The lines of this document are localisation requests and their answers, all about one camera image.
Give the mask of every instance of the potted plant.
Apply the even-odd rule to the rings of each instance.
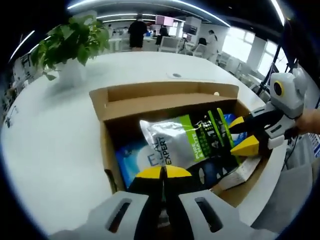
[[[68,24],[56,26],[47,35],[32,51],[31,61],[50,81],[56,77],[49,72],[57,71],[64,85],[83,80],[87,60],[109,49],[109,33],[100,22],[93,21],[92,15],[72,17]]]

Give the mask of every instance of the round table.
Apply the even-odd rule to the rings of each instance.
[[[122,52],[98,56],[86,65],[87,80],[61,91],[44,76],[13,103],[12,125],[1,132],[4,165],[22,207],[46,234],[72,230],[111,195],[100,150],[100,125],[89,91],[122,84],[179,81],[239,86],[249,110],[264,105],[234,76],[202,58],[165,52]],[[274,149],[260,178],[237,207],[251,225],[269,200],[281,173],[286,143]]]

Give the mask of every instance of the blue package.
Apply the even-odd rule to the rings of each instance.
[[[228,126],[236,119],[236,115],[234,114],[224,114],[224,119]],[[241,143],[243,140],[247,138],[248,133],[247,132],[242,132],[239,134],[231,134],[232,140],[234,142],[234,146],[237,146],[239,143]]]
[[[155,152],[144,139],[121,147],[116,151],[115,157],[126,188],[130,186],[139,172],[158,165]]]

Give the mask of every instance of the ceiling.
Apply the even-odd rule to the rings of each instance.
[[[204,23],[213,23],[225,26],[214,16],[200,9],[196,9],[178,0],[89,0],[83,4],[67,10],[67,7],[82,0],[29,0],[17,4],[9,1],[8,11],[15,9],[14,16],[3,24],[6,33],[6,47],[2,50],[1,67],[8,63],[12,52],[16,49],[21,39],[35,30],[26,41],[17,55],[29,51],[35,44],[44,38],[45,33],[58,24],[65,23],[74,14],[87,10],[94,10],[99,15],[119,13],[148,13],[166,15],[169,17],[185,18],[195,16],[201,18]],[[277,41],[283,30],[278,15],[271,4],[271,0],[183,0],[185,3],[197,6],[217,16],[231,26],[240,27],[255,32],[261,38]],[[283,1],[277,0],[285,9],[288,9]]]

